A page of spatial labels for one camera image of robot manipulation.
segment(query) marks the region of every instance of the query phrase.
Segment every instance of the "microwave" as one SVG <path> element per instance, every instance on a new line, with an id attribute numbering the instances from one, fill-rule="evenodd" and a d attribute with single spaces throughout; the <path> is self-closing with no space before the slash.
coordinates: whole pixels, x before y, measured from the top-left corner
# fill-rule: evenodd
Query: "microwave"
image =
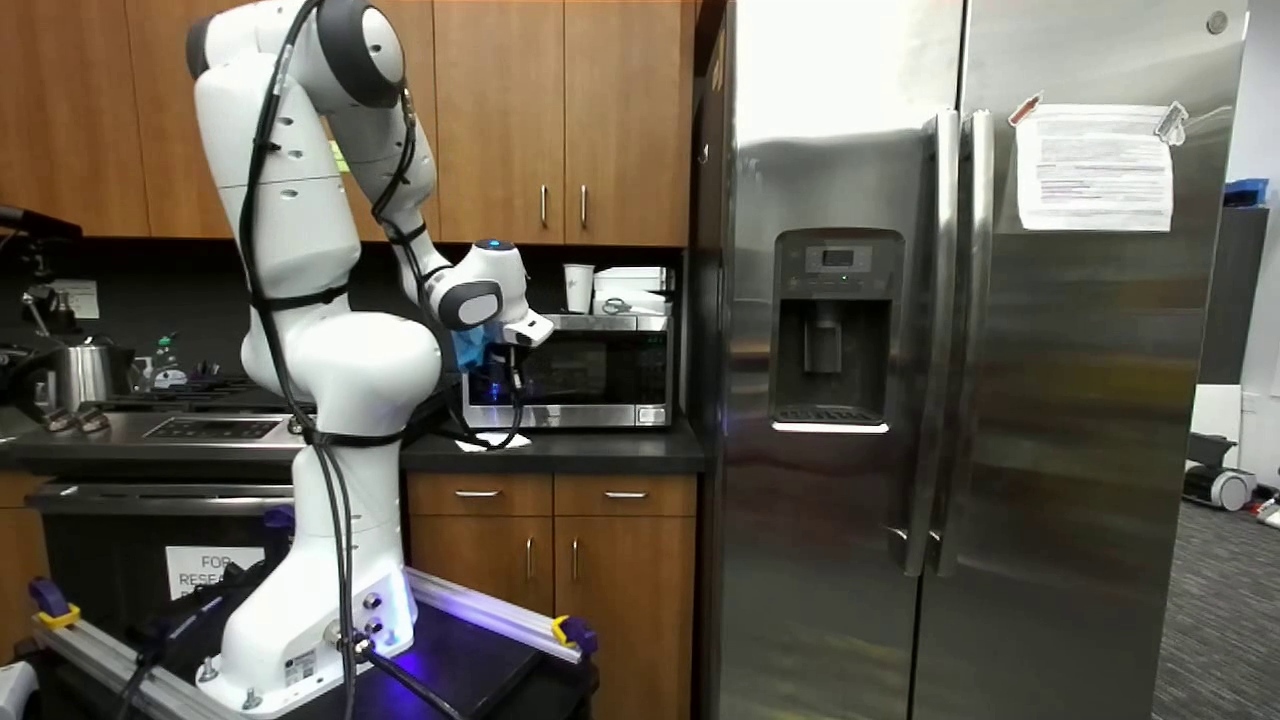
<path id="1" fill-rule="evenodd" d="M 552 338 L 519 350 L 519 403 L 507 348 L 462 376 L 472 429 L 670 429 L 678 414 L 678 330 L 654 314 L 550 314 Z"/>

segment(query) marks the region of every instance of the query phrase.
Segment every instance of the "lower cabinet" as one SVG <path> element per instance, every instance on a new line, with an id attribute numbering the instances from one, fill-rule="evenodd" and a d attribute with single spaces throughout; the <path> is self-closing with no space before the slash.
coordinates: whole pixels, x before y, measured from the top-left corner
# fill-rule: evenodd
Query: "lower cabinet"
<path id="1" fill-rule="evenodd" d="M 408 562 L 598 626 L 598 720 L 684 720 L 693 475 L 412 475 Z"/>
<path id="2" fill-rule="evenodd" d="M 0 662 L 33 636 L 29 581 L 48 571 L 40 517 L 24 495 L 40 475 L 0 472 Z"/>

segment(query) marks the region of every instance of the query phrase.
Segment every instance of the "cup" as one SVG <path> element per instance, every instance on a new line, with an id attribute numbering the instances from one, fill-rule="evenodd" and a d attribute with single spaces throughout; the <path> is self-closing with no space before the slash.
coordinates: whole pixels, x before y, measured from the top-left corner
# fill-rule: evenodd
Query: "cup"
<path id="1" fill-rule="evenodd" d="M 594 265 L 566 265 L 566 308 L 588 314 L 598 293 L 598 267 Z"/>

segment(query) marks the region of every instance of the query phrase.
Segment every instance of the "countertop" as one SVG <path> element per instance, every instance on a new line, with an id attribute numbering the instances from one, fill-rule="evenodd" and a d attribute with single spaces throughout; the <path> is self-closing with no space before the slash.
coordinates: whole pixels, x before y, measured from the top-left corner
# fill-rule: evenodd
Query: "countertop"
<path id="1" fill-rule="evenodd" d="M 283 478 L 303 446 L 283 425 L 265 441 L 132 441 L 155 429 L 161 411 L 108 411 L 111 431 L 52 434 L 0 409 L 0 468 L 40 475 L 99 478 Z M 698 475 L 707 446 L 688 425 L 640 431 L 529 431 L 532 442 L 501 453 L 462 453 L 448 434 L 403 442 L 403 472 L 612 472 L 612 475 Z"/>

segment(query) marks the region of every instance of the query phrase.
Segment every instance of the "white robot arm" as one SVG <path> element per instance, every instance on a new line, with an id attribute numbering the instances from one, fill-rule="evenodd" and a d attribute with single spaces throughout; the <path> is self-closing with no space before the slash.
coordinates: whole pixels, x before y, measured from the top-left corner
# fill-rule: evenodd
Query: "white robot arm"
<path id="1" fill-rule="evenodd" d="M 352 310 L 358 220 L 334 143 L 388 226 L 402 280 L 427 322 L 492 322 L 545 344 L 526 260 L 479 245 L 448 265 L 419 216 L 434 146 L 408 112 L 393 25 L 365 0 L 257 0 L 194 29 L 187 63 L 203 156 L 236 230 L 251 294 L 244 370 L 312 398 L 292 463 L 296 540 L 236 606 L 197 683 L 249 715 L 282 715 L 352 676 L 347 644 L 412 644 L 418 605 L 402 555 L 402 431 L 438 391 L 440 336 Z"/>

